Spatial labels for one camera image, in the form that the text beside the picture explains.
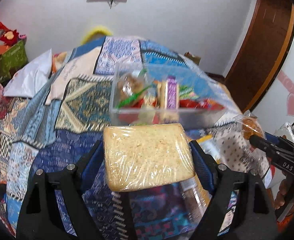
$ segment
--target green box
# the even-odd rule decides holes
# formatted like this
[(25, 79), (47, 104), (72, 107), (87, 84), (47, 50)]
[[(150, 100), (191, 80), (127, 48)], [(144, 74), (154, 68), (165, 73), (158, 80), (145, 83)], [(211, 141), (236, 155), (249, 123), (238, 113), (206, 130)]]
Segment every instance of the green box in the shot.
[(0, 83), (7, 81), (28, 63), (23, 41), (17, 42), (4, 54), (0, 55)]

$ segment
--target human hand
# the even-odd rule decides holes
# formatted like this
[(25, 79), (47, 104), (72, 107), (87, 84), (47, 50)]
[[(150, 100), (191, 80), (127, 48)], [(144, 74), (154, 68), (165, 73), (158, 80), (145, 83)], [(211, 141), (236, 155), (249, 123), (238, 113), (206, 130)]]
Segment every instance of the human hand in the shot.
[[(274, 200), (274, 208), (275, 209), (278, 209), (280, 208), (281, 206), (284, 205), (285, 203), (285, 200), (284, 200), (284, 196), (285, 194), (288, 192), (288, 183), (287, 183), (287, 180), (284, 179), (281, 183), (280, 183), (280, 186), (279, 186), (279, 192), (277, 194), (277, 197), (276, 199)], [(292, 213), (294, 213), (294, 205), (292, 206), (292, 208), (290, 209), (290, 211), (288, 212), (287, 216), (288, 215), (291, 215)]]

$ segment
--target snack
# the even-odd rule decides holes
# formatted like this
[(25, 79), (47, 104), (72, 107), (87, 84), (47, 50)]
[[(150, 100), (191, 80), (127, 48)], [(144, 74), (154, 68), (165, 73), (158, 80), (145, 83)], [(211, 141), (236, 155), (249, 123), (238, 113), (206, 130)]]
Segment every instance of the snack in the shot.
[[(166, 81), (157, 85), (159, 103), (161, 109), (178, 109), (179, 108), (179, 84), (176, 78), (168, 76)], [(176, 112), (164, 112), (160, 116), (162, 123), (178, 122), (179, 115)]]
[(125, 100), (122, 100), (117, 106), (116, 108), (121, 108), (124, 106), (130, 106), (132, 104), (135, 104), (137, 101), (139, 102), (141, 100), (141, 97), (145, 94), (145, 91), (148, 89), (149, 87), (144, 88), (143, 90), (141, 90), (138, 93), (134, 93), (132, 94), (129, 98), (126, 98)]
[(179, 86), (179, 99), (197, 99), (198, 95), (194, 92), (194, 88), (185, 85)]
[[(119, 91), (119, 100), (124, 101), (129, 97), (141, 92), (144, 89), (143, 79), (136, 78), (130, 73), (122, 75), (117, 83), (117, 89)], [(140, 99), (144, 97), (145, 94), (141, 94), (135, 101), (131, 102), (134, 105)]]
[(151, 95), (145, 95), (144, 99), (143, 99), (143, 105), (144, 106), (153, 106), (153, 107), (157, 107), (157, 98)]
[(242, 130), (243, 130), (243, 137), (246, 140), (249, 140), (251, 135), (257, 135), (261, 138), (264, 138), (264, 133), (260, 124), (257, 122), (257, 119), (252, 117), (245, 117), (241, 120), (242, 122)]
[(203, 100), (183, 99), (179, 101), (179, 106), (181, 108), (207, 109), (211, 111), (220, 111), (224, 109), (221, 104), (208, 98)]
[(103, 139), (112, 191), (135, 191), (195, 176), (190, 147), (178, 123), (106, 127)]

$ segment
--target door frame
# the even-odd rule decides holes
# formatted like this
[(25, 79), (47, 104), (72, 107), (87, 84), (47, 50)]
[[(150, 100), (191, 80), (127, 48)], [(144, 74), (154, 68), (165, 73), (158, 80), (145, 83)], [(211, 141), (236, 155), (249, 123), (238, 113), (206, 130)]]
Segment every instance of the door frame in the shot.
[[(249, 37), (252, 33), (252, 29), (253, 29), (253, 25), (255, 23), (255, 20), (257, 18), (257, 14), (258, 14), (258, 10), (260, 7), (260, 3), (261, 0), (257, 0), (255, 8), (254, 8), (254, 12), (253, 12), (253, 16), (248, 28), (248, 31), (245, 35), (245, 39), (243, 40), (243, 43), (241, 45), (241, 48), (234, 60), (234, 63), (232, 64), (227, 76), (226, 76), (226, 81), (228, 80), (228, 78), (232, 75), (234, 69), (236, 68), (236, 65), (240, 59), (240, 57), (242, 56), (242, 53), (245, 49), (246, 43), (249, 40)], [(285, 40), (284, 43), (281, 47), (280, 53), (270, 71), (270, 73), (268, 74), (268, 76), (266, 77), (266, 80), (264, 81), (264, 83), (262, 84), (262, 86), (260, 87), (260, 89), (257, 91), (257, 93), (253, 96), (253, 98), (251, 99), (251, 101), (248, 103), (248, 105), (244, 108), (241, 109), (241, 111), (244, 113), (246, 110), (250, 110), (253, 111), (253, 109), (258, 105), (258, 103), (262, 100), (262, 98), (264, 97), (264, 95), (266, 94), (266, 92), (269, 90), (269, 88), (271, 87), (273, 81), (275, 80), (275, 78), (277, 77), (277, 74), (279, 73), (287, 55), (289, 52), (289, 49), (291, 47), (292, 44), (292, 40), (294, 37), (294, 5), (292, 4), (292, 9), (291, 9), (291, 15), (290, 15), (290, 21), (289, 21), (289, 26), (288, 26), (288, 30), (285, 36)]]

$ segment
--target packaged pastry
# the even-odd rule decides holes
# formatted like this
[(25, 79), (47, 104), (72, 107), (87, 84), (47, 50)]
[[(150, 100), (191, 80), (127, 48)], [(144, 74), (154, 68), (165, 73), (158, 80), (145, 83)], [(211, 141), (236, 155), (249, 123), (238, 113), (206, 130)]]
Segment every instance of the packaged pastry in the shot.
[(254, 134), (261, 138), (264, 138), (264, 132), (260, 124), (258, 123), (257, 118), (243, 116), (242, 119), (237, 119), (237, 121), (242, 123), (243, 137), (246, 140), (249, 140), (250, 136)]
[(179, 99), (198, 99), (199, 96), (194, 92), (193, 87), (188, 87), (186, 85), (180, 85), (179, 86)]
[(106, 127), (103, 140), (112, 191), (135, 191), (195, 176), (190, 147), (178, 123)]
[(118, 108), (124, 106), (132, 106), (146, 95), (147, 88), (144, 80), (132, 76), (130, 73), (122, 75), (117, 83), (119, 91), (119, 105)]

